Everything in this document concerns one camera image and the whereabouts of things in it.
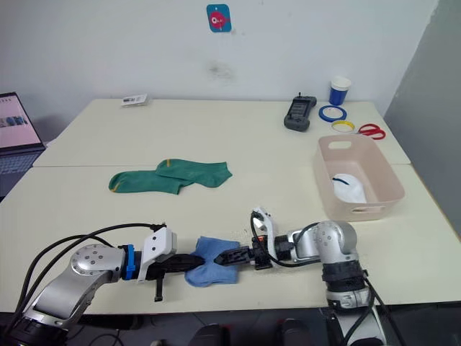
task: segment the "green sock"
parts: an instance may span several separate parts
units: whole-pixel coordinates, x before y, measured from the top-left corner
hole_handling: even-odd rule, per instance
[[[232,177],[225,162],[202,164],[179,159],[163,160],[157,166],[156,173],[162,177],[184,179],[206,187],[218,187]]]
[[[193,183],[184,179],[162,177],[156,171],[131,171],[113,176],[109,182],[109,190],[118,193],[162,191],[177,195],[181,187]]]

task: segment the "robotic arm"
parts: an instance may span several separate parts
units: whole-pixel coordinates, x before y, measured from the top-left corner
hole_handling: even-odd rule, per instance
[[[60,346],[96,293],[106,283],[157,280],[154,301],[161,301],[167,272],[183,272],[204,263],[203,258],[176,253],[176,234],[163,226],[144,241],[143,251],[133,245],[103,244],[77,250],[68,267],[51,281],[23,313],[4,341],[7,345]]]
[[[372,305],[374,298],[365,285],[364,270],[360,267],[356,251],[357,234],[347,222],[322,221],[288,235],[275,236],[271,216],[262,208],[251,214],[252,229],[256,226],[267,235],[253,237],[252,249],[241,247],[224,251],[215,262],[219,265],[251,263],[256,270],[280,266],[282,260],[292,260],[295,267],[321,262],[322,279],[326,283],[326,300],[331,308],[327,318],[328,337],[331,346],[385,345],[386,339],[379,316]],[[364,314],[369,309],[372,314]],[[352,334],[348,332],[361,319]]]

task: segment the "blue tape roll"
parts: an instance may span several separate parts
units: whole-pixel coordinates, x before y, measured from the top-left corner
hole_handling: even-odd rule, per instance
[[[323,114],[323,111],[326,109],[326,108],[336,108],[338,110],[341,110],[343,115],[341,117],[327,117],[325,114]],[[332,106],[332,105],[326,105],[326,106],[323,106],[321,109],[318,110],[318,116],[322,119],[322,120],[325,120],[329,123],[332,123],[333,121],[337,121],[337,120],[345,120],[346,117],[347,117],[347,112],[346,110],[344,110],[343,108],[341,107],[338,107],[338,106]]]
[[[131,280],[133,277],[133,273],[136,271],[136,266],[135,266],[135,247],[132,244],[128,244],[128,261],[127,261],[127,269],[126,269],[126,275],[123,278],[123,280]]]

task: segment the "white table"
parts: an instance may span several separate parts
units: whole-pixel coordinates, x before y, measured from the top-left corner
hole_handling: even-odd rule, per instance
[[[119,99],[94,100],[34,163],[35,167],[156,166],[167,158],[285,165],[310,160],[318,139],[339,134],[319,118],[319,102],[306,133],[283,126],[290,102],[156,99],[121,108]],[[377,145],[391,164],[410,161],[371,102],[344,105],[347,120],[375,123],[387,133]]]
[[[166,221],[178,235],[179,252],[188,253],[199,236],[248,244],[249,213],[257,205],[272,214],[280,234],[326,219],[307,160],[294,162],[290,169],[277,164],[267,167],[249,168],[242,161],[229,160],[234,176],[222,186],[191,185],[179,195],[116,194],[107,189],[113,174],[152,167],[31,169],[0,204],[0,311],[14,309],[25,271],[38,251],[71,234],[118,223]],[[369,270],[370,280],[386,303],[461,300],[461,275],[454,269],[461,263],[459,240],[411,165],[393,168],[406,197],[387,218],[353,223],[363,268]],[[133,243],[139,249],[147,234],[145,229],[126,229],[104,237],[116,245]],[[68,258],[61,260],[45,281],[62,271]],[[188,285],[183,275],[168,275],[161,303],[153,302],[154,288],[154,283],[104,285],[87,312],[141,314],[326,305],[320,264],[258,272],[247,267],[240,272],[238,284],[208,288]]]

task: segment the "white cup lid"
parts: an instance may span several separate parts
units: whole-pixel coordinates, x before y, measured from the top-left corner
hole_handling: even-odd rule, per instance
[[[343,76],[336,76],[331,80],[331,87],[336,90],[348,90],[352,85],[352,82]]]

